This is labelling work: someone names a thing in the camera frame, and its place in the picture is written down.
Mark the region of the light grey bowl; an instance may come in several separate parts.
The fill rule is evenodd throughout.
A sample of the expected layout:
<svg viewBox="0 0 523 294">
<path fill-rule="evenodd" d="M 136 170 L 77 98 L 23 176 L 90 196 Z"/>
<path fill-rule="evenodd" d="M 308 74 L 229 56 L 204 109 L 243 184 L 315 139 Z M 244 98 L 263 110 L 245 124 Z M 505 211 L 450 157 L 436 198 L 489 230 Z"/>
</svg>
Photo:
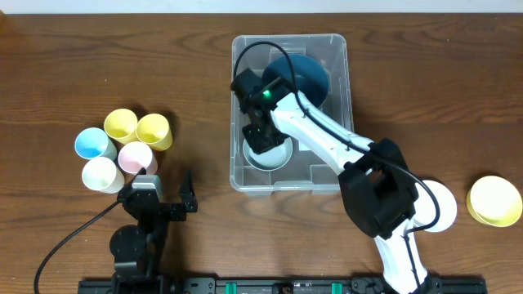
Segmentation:
<svg viewBox="0 0 523 294">
<path fill-rule="evenodd" d="M 261 171 L 274 171 L 288 163 L 293 153 L 292 139 L 287 138 L 282 145 L 262 153 L 255 154 L 246 140 L 243 142 L 244 157 L 247 162 Z"/>
</svg>

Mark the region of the dark blue bowl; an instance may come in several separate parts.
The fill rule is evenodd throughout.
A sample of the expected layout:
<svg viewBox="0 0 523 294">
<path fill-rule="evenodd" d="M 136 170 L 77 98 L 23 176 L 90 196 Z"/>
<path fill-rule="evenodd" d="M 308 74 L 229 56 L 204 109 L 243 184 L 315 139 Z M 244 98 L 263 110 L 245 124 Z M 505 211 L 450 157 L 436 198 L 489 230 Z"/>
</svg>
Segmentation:
<svg viewBox="0 0 523 294">
<path fill-rule="evenodd" d="M 316 107 L 320 108 L 329 93 L 329 76 L 321 64 L 309 56 L 289 55 L 292 62 L 297 89 Z M 292 74 L 287 59 L 283 56 L 271 62 L 261 79 L 264 83 L 283 78 L 292 86 Z"/>
</svg>

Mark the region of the white bowl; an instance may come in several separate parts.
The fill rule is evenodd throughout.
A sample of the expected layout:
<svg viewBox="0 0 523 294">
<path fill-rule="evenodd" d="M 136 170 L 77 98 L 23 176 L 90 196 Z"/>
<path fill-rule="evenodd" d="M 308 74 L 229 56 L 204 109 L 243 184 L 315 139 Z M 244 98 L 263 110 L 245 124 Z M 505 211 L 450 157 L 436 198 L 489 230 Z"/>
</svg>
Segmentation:
<svg viewBox="0 0 523 294">
<path fill-rule="evenodd" d="M 435 195 L 440 209 L 439 220 L 427 232 L 438 233 L 447 230 L 455 221 L 457 216 L 457 203 L 451 191 L 440 182 L 434 180 L 422 181 Z M 436 215 L 434 203 L 427 191 L 419 184 L 415 184 L 418 191 L 418 199 L 414 202 L 416 214 L 413 223 L 416 227 L 431 223 Z"/>
</svg>

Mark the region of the yellow bowl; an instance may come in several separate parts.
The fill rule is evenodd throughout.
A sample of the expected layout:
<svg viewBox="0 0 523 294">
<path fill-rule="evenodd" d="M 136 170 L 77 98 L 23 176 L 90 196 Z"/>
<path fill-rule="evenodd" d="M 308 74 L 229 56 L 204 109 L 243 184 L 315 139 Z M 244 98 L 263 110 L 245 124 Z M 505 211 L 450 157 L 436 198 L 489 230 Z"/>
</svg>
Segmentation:
<svg viewBox="0 0 523 294">
<path fill-rule="evenodd" d="M 467 193 L 467 210 L 484 225 L 508 227 L 522 215 L 522 197 L 517 188 L 500 176 L 483 176 Z"/>
</svg>

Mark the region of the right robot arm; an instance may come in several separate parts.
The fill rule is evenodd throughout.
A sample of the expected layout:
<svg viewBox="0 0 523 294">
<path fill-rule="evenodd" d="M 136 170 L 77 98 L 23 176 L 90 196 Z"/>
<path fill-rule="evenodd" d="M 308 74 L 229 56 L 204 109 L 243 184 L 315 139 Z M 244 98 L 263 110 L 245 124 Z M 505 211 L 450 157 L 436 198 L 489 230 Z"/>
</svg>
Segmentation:
<svg viewBox="0 0 523 294">
<path fill-rule="evenodd" d="M 377 244 L 388 285 L 398 293 L 427 292 L 428 273 L 413 239 L 417 189 L 427 185 L 408 169 L 399 147 L 348 131 L 284 78 L 265 82 L 244 72 L 230 89 L 250 119 L 242 129 L 250 149 L 267 154 L 289 137 L 309 148 L 337 175 L 349 218 Z"/>
</svg>

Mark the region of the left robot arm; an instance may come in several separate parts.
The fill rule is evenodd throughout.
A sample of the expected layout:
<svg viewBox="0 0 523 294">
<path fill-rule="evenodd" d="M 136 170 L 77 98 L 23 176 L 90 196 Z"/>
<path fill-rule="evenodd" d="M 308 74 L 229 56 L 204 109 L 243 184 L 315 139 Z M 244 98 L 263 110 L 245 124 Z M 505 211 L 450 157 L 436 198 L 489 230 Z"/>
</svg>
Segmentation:
<svg viewBox="0 0 523 294">
<path fill-rule="evenodd" d="M 141 169 L 118 192 L 118 202 L 137 220 L 136 225 L 118 229 L 110 240 L 114 269 L 122 278 L 152 278 L 157 275 L 169 224 L 185 221 L 187 213 L 198 210 L 189 171 L 178 192 L 179 203 L 161 202 L 162 191 L 159 177 L 148 175 L 145 169 Z"/>
</svg>

